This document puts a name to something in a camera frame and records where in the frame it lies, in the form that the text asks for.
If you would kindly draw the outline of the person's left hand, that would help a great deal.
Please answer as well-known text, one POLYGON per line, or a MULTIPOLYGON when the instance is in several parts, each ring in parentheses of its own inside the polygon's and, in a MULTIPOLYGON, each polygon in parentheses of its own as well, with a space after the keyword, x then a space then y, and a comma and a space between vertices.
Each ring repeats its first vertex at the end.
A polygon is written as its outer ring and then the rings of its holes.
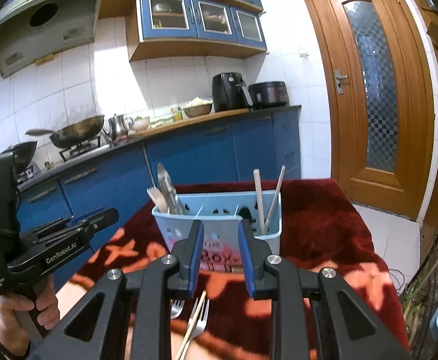
POLYGON ((13 357, 23 358, 29 347, 28 334, 17 319, 16 312, 34 309, 40 311, 37 321, 46 330, 53 329, 59 322, 58 299, 52 275, 47 277, 46 288, 35 301, 14 292, 0 296, 0 344, 13 357))

